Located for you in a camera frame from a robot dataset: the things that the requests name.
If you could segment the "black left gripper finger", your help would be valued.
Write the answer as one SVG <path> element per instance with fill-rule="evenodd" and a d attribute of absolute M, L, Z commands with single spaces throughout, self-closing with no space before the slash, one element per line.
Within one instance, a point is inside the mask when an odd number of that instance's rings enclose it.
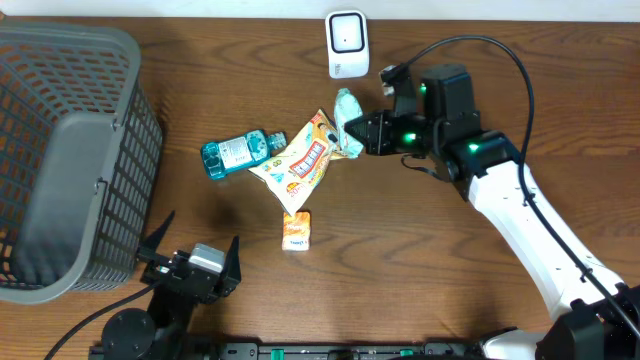
<path fill-rule="evenodd" d="M 156 230 L 154 230 L 149 236 L 139 242 L 137 250 L 137 258 L 139 260 L 157 260 L 160 258 L 160 255 L 157 253 L 157 249 L 161 241 L 163 240 L 168 228 L 170 227 L 174 217 L 175 212 L 172 211 Z"/>
<path fill-rule="evenodd" d="M 239 243 L 240 238 L 235 236 L 225 257 L 220 275 L 220 292 L 223 296 L 229 296 L 242 281 Z"/>

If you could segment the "teal wet wipes pack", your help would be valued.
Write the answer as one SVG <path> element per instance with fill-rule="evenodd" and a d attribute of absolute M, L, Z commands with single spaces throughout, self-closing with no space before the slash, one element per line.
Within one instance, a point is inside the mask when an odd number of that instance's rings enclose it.
<path fill-rule="evenodd" d="M 363 115 L 357 98 L 347 88 L 338 91 L 334 105 L 334 120 L 338 131 L 338 144 L 344 156 L 356 159 L 364 146 L 346 132 L 346 124 Z"/>

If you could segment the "small orange box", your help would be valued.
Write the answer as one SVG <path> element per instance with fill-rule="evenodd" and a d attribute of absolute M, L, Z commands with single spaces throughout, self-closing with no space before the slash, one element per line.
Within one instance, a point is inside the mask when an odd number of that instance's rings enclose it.
<path fill-rule="evenodd" d="M 284 251 L 308 251 L 311 237 L 311 213 L 308 211 L 287 213 L 283 216 L 282 249 Z"/>

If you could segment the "orange snack bag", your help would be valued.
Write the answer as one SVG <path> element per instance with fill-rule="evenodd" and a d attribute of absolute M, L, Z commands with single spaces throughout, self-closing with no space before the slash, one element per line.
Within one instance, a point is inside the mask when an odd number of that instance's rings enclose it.
<path fill-rule="evenodd" d="M 249 171 L 262 180 L 288 215 L 302 208 L 332 160 L 347 159 L 338 131 L 319 109 L 285 149 Z"/>

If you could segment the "teal mouthwash bottle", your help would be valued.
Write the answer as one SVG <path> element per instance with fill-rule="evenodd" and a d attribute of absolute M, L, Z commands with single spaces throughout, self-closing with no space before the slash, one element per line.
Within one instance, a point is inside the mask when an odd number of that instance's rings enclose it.
<path fill-rule="evenodd" d="M 228 140 L 206 143 L 200 154 L 207 176 L 219 180 L 230 173 L 261 164 L 286 145 L 284 132 L 266 134 L 258 129 Z"/>

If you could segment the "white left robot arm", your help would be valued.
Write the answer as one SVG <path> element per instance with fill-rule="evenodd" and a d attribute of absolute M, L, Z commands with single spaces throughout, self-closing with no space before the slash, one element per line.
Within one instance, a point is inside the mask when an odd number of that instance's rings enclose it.
<path fill-rule="evenodd" d="M 118 307 L 105 324 L 91 359 L 181 359 L 195 352 L 186 348 L 188 328 L 196 307 L 229 296 L 240 284 L 240 238 L 221 251 L 197 244 L 168 257 L 157 252 L 175 214 L 139 243 L 137 259 L 145 263 L 141 282 L 152 295 L 146 309 Z"/>

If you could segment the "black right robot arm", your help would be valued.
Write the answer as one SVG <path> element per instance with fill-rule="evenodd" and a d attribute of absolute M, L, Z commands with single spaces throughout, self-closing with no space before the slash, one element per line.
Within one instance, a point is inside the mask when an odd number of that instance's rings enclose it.
<path fill-rule="evenodd" d="M 394 107 L 362 115 L 345 130 L 370 155 L 429 157 L 430 175 L 453 184 L 516 254 L 553 321 L 544 334 L 508 328 L 476 341 L 427 345 L 429 357 L 462 359 L 636 359 L 639 290 L 602 264 L 541 193 L 521 155 L 484 130 L 460 64 L 436 65 L 418 89 L 408 71 L 387 82 Z"/>

